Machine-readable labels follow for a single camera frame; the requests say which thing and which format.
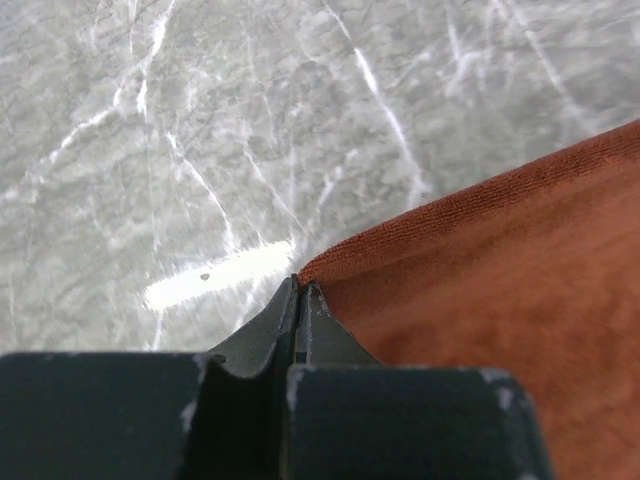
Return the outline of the rust brown towel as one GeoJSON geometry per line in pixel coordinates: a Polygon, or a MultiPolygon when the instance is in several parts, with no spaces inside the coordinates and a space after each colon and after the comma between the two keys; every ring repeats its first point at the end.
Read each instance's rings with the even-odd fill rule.
{"type": "Polygon", "coordinates": [[[511,371],[560,478],[638,477],[637,122],[355,235],[299,279],[385,363],[511,371]]]}

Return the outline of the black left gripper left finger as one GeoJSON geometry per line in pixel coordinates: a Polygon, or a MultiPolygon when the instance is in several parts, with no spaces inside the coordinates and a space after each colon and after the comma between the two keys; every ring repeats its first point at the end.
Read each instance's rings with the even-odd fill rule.
{"type": "Polygon", "coordinates": [[[205,352],[1,359],[5,479],[278,479],[299,284],[205,352]]]}

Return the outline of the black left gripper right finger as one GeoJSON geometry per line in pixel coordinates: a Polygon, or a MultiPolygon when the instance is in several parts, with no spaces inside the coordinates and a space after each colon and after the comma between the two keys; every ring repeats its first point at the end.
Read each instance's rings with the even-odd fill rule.
{"type": "Polygon", "coordinates": [[[529,393],[493,367],[378,362],[303,293],[287,377],[289,479],[550,479],[529,393]]]}

